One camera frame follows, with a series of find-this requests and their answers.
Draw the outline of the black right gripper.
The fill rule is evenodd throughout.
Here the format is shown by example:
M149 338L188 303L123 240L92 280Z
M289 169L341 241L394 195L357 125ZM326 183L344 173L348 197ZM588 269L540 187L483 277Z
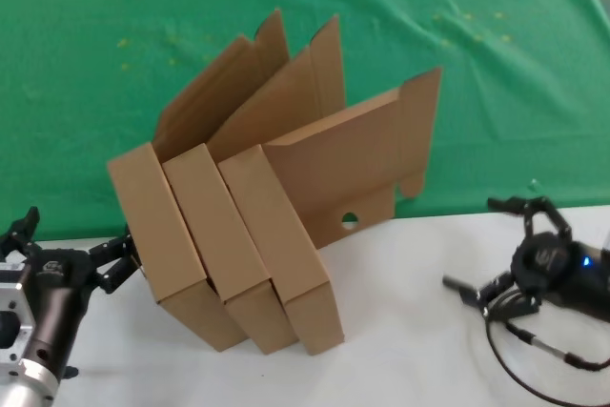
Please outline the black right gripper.
M489 197L487 208L523 218L525 238L513 255L512 274L502 273L479 288L445 275L445 288L486 321L507 322L537 314L543 300L601 321L609 319L608 246L598 249L572 240L571 226L546 196ZM544 214L557 234L535 234L536 214Z

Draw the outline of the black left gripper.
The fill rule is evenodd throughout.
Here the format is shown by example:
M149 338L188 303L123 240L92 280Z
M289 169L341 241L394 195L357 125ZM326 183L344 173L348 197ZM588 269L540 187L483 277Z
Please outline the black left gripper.
M12 252L29 258L34 329L23 358L42 365L54 376L64 376L95 288L95 268L112 264L106 272L96 272L97 286L111 295L142 268L142 262L128 226L122 235L89 252L47 249L31 254L36 247L32 238L39 221L35 206L23 218L13 221L1 234L1 258L6 259Z

